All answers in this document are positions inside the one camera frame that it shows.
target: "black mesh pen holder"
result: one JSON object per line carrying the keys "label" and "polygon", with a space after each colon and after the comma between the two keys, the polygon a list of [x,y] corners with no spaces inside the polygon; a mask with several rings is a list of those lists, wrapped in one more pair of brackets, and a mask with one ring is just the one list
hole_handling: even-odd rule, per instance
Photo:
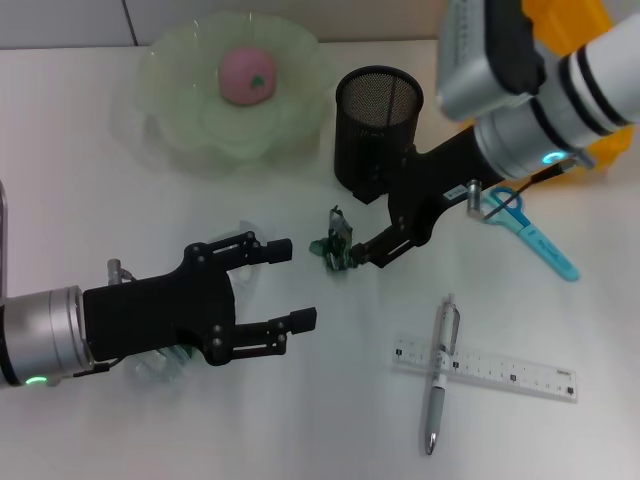
{"label": "black mesh pen holder", "polygon": [[336,90],[336,177],[368,204],[388,192],[389,178],[413,144],[424,103],[418,82],[392,67],[370,66]]}

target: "table surface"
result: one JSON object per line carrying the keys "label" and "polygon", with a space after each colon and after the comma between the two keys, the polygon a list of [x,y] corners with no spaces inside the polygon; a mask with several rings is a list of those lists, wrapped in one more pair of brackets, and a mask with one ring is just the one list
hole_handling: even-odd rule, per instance
{"label": "table surface", "polygon": [[[387,64],[418,79],[420,151],[456,131],[430,100],[434,41],[322,48],[337,78]],[[3,478],[638,478],[638,143],[604,178],[525,195],[528,216],[581,270],[577,283],[506,229],[467,219],[464,206],[384,270],[332,276],[307,251],[331,207],[344,209],[357,241],[389,223],[384,200],[362,205],[333,176],[333,115],[317,145],[269,164],[170,154],[132,106],[141,53],[0,52],[9,295],[104,285],[112,257],[138,277],[162,274],[187,244],[249,220],[291,238],[294,259],[261,269],[244,319],[315,306],[317,328],[292,337],[283,357],[221,368],[194,360],[180,388],[136,386],[129,363],[57,388],[3,391]],[[574,369],[579,402],[451,384],[440,442],[424,456],[426,380],[394,371],[390,348],[399,331],[429,336],[449,292],[460,343]]]}

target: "scissors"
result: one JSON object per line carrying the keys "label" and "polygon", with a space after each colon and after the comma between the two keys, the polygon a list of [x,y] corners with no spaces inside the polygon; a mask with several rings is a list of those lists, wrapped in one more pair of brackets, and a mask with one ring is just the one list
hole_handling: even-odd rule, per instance
{"label": "scissors", "polygon": [[[503,203],[500,194],[507,196],[513,195],[515,192],[511,188],[496,187],[489,194],[482,196],[482,204],[491,210],[498,208]],[[518,237],[522,239],[534,252],[538,254],[547,264],[553,268],[558,275],[567,280],[574,282],[580,277],[578,269],[569,261],[567,257],[549,240],[533,223],[522,213],[524,202],[522,197],[518,195],[509,205],[496,213],[494,216],[485,220],[491,225],[502,225],[507,227]]]}

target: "pen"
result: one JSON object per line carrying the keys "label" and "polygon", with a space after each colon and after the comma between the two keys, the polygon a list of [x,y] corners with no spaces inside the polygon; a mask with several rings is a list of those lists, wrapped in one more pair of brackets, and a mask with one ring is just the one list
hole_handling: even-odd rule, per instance
{"label": "pen", "polygon": [[444,407],[444,392],[447,386],[447,376],[442,373],[449,369],[451,355],[455,350],[460,325],[460,313],[453,303],[453,295],[444,301],[442,315],[440,317],[440,331],[438,334],[438,350],[436,355],[436,370],[433,374],[431,392],[429,393],[429,406],[427,409],[427,423],[425,428],[425,444],[427,455],[433,453],[440,435],[440,422]]}

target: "white ruler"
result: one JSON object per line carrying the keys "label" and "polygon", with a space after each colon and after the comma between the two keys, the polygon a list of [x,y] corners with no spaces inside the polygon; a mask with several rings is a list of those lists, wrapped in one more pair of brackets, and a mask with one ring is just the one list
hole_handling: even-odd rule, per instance
{"label": "white ruler", "polygon": [[442,370],[451,380],[571,403],[578,401],[576,373],[566,368],[539,365],[456,345],[450,369],[444,370],[432,359],[430,340],[406,334],[396,337],[393,361],[426,373]]}

